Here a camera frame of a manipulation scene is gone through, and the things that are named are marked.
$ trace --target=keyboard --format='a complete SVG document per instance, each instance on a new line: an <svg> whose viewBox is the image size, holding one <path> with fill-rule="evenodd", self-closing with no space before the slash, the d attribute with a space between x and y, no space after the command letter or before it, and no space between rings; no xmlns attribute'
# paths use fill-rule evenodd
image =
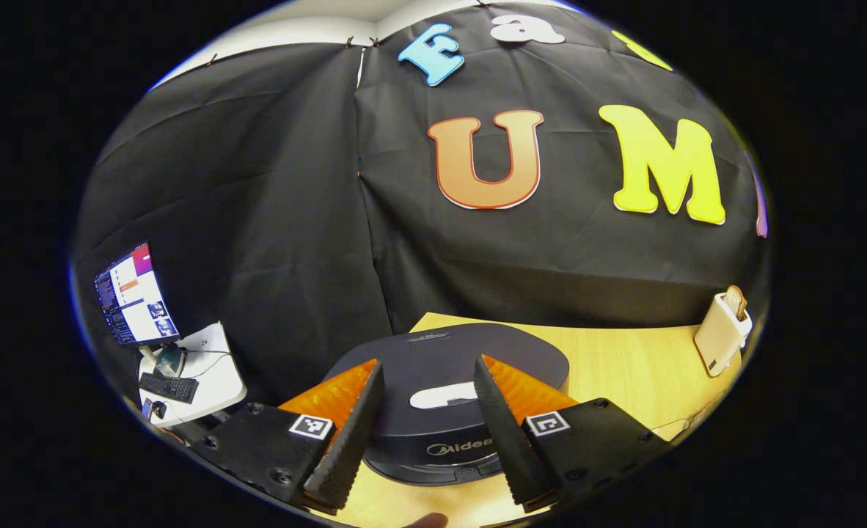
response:
<svg viewBox="0 0 867 528"><path fill-rule="evenodd" d="M165 378L162 375L144 372L141 375L139 387L148 393L183 403L192 403L192 397L196 395L199 381L193 380L193 378Z"/></svg>

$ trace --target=computer monitor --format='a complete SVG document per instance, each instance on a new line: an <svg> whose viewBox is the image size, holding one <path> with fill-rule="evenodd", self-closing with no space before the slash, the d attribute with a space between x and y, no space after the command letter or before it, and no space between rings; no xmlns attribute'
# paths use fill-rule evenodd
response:
<svg viewBox="0 0 867 528"><path fill-rule="evenodd" d="M98 274L95 290L118 345L168 345L179 337L159 292L146 241Z"/></svg>

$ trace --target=black robot vacuum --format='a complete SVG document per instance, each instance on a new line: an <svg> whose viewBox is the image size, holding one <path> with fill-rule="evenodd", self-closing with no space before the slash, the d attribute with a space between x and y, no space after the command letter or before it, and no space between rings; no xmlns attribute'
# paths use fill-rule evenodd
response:
<svg viewBox="0 0 867 528"><path fill-rule="evenodd" d="M473 323L393 335L353 348L326 374L380 360L384 399L364 461L414 485L449 485L502 471L473 388L487 354L565 390L570 364L554 345L510 326Z"/></svg>

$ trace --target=yellow letter m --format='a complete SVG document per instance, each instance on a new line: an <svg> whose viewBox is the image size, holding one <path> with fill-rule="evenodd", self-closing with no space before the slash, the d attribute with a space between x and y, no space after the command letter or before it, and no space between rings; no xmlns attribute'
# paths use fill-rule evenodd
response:
<svg viewBox="0 0 867 528"><path fill-rule="evenodd" d="M681 210L681 201L691 183L688 215L710 224L724 224L717 167L711 152L711 134L689 120L678 121L675 147L655 123L638 108L618 104L601 107L600 117L612 124L622 148L622 190L612 196L619 210L654 213L659 200L648 187L648 170L659 186L669 213Z"/></svg>

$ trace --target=letter u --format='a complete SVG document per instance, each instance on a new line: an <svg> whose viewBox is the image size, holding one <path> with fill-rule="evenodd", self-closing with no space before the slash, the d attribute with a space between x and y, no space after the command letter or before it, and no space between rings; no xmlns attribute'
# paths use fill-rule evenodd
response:
<svg viewBox="0 0 867 528"><path fill-rule="evenodd" d="M480 120L458 117L440 121L427 130L436 142L436 174L440 191L464 208L511 208L531 197L541 181L538 159L538 125L544 122L539 111L502 111L494 118L506 130L511 169L500 181L483 181L473 167L473 133Z"/></svg>

